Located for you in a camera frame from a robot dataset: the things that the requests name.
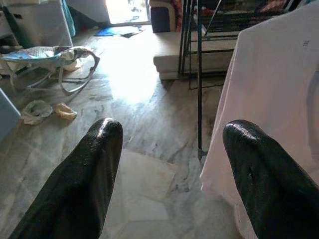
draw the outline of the blue mat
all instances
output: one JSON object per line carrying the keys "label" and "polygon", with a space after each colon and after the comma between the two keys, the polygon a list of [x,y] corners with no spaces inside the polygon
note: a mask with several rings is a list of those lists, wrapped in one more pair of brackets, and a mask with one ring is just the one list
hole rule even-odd
{"label": "blue mat", "polygon": [[123,36],[130,38],[133,35],[139,34],[144,31],[141,26],[118,26],[105,28],[94,36]]}

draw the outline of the white sheet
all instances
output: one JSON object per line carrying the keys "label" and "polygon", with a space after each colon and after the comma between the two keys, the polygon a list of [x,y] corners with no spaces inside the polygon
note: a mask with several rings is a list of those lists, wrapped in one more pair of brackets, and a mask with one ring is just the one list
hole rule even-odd
{"label": "white sheet", "polygon": [[319,1],[242,31],[227,73],[202,190],[232,203],[239,231],[253,239],[222,142],[235,119],[256,123],[319,184]]}

